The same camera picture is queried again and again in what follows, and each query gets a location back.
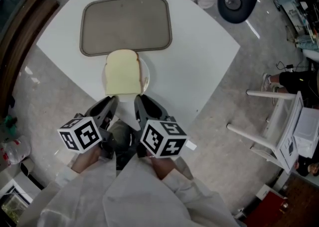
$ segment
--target white table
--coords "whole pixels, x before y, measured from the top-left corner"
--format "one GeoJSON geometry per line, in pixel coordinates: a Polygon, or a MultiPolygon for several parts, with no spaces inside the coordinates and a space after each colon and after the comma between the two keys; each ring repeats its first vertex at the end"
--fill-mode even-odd
{"type": "Polygon", "coordinates": [[[254,153],[283,168],[289,174],[299,156],[293,133],[304,106],[300,91],[294,95],[247,90],[247,94],[278,98],[265,132],[263,135],[251,134],[231,124],[227,124],[227,129],[271,149],[275,157],[264,150],[250,148],[254,153]]]}
{"type": "MultiPolygon", "coordinates": [[[[105,97],[102,70],[106,56],[86,57],[79,49],[84,7],[96,0],[70,0],[37,42],[73,82],[95,100],[105,97]]],[[[201,111],[239,45],[211,16],[190,0],[167,0],[172,43],[164,50],[139,52],[150,70],[146,95],[187,128],[201,111]]],[[[135,129],[133,103],[121,103],[116,115],[135,129]]]]}

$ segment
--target white bread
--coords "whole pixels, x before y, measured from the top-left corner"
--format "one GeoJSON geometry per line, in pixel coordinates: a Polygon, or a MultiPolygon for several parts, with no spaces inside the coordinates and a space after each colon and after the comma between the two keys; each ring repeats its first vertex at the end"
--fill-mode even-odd
{"type": "Polygon", "coordinates": [[[141,94],[139,56],[129,49],[111,52],[105,66],[106,95],[141,94]]]}

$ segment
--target brown wooden panel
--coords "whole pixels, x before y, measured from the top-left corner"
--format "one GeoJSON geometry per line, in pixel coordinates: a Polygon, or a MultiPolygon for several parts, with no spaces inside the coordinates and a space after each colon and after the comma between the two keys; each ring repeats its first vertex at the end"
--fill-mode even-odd
{"type": "Polygon", "coordinates": [[[295,175],[290,176],[287,185],[287,211],[267,227],[318,227],[319,189],[295,175]]]}
{"type": "Polygon", "coordinates": [[[23,61],[28,54],[36,36],[43,28],[45,23],[58,8],[56,0],[44,0],[37,6],[31,16],[27,19],[18,34],[13,50],[8,56],[6,66],[3,67],[0,73],[0,115],[7,115],[8,99],[12,94],[12,90],[23,64],[23,61]]]}
{"type": "Polygon", "coordinates": [[[6,56],[8,56],[10,50],[12,50],[12,45],[14,44],[17,35],[23,27],[23,24],[25,23],[26,19],[29,18],[30,14],[33,12],[40,1],[42,0],[26,0],[22,8],[12,20],[0,44],[0,71],[1,65],[5,65],[6,56]]]}

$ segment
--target plastic bag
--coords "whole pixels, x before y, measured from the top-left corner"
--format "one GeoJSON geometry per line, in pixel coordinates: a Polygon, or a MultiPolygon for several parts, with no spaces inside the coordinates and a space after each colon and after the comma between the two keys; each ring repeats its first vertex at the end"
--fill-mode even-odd
{"type": "Polygon", "coordinates": [[[18,164],[31,153],[31,146],[25,136],[20,136],[18,139],[2,144],[0,149],[3,153],[3,158],[7,160],[8,165],[18,164]]]}

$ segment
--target white cube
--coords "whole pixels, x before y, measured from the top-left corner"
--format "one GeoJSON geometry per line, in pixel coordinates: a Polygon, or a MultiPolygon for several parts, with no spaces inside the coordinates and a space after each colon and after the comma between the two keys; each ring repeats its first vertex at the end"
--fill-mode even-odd
{"type": "Polygon", "coordinates": [[[77,153],[88,151],[102,140],[92,117],[72,119],[58,133],[67,149],[77,153]]]}
{"type": "Polygon", "coordinates": [[[156,158],[178,156],[188,136],[176,122],[148,120],[141,143],[156,158]]]}

